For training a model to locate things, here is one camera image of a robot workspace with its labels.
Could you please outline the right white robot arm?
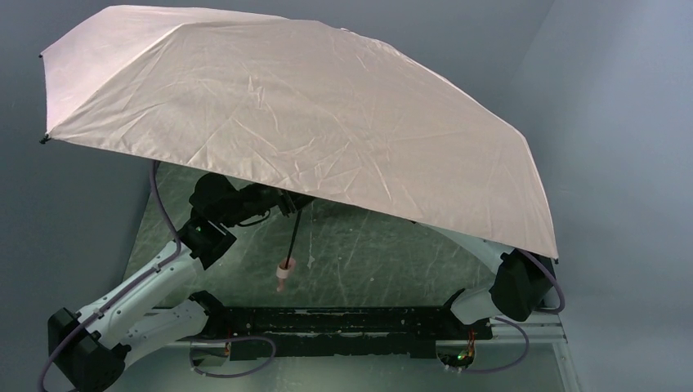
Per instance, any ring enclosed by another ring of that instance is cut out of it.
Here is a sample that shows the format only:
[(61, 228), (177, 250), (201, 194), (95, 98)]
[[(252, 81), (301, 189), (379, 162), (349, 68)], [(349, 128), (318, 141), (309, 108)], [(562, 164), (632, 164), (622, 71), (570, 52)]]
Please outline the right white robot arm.
[(524, 322), (553, 288), (546, 276), (555, 274), (550, 257), (448, 229), (432, 229), (470, 252), (494, 276), (488, 283), (454, 295), (449, 302), (451, 312), (466, 325), (496, 316)]

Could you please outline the pink folding umbrella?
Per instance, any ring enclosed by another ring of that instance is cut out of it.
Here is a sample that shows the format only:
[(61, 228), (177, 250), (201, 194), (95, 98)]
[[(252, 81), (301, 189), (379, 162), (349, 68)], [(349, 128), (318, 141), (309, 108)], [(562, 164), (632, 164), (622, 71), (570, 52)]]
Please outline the pink folding umbrella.
[(41, 57), (53, 140), (559, 256), (526, 138), (386, 42), (316, 20), (117, 5)]

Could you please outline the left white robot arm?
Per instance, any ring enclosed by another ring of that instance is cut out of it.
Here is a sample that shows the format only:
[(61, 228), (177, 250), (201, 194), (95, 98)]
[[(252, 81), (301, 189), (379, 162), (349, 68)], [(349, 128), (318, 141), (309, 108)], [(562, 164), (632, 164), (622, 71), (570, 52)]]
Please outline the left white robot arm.
[(230, 311), (206, 291), (151, 318), (147, 313), (226, 254), (236, 240), (230, 229), (259, 224), (273, 208), (299, 215), (313, 200), (257, 183), (236, 189), (216, 173), (202, 176), (189, 198), (189, 220), (156, 257), (91, 304), (49, 318), (49, 363), (75, 390), (104, 391), (127, 367), (173, 341), (230, 335)]

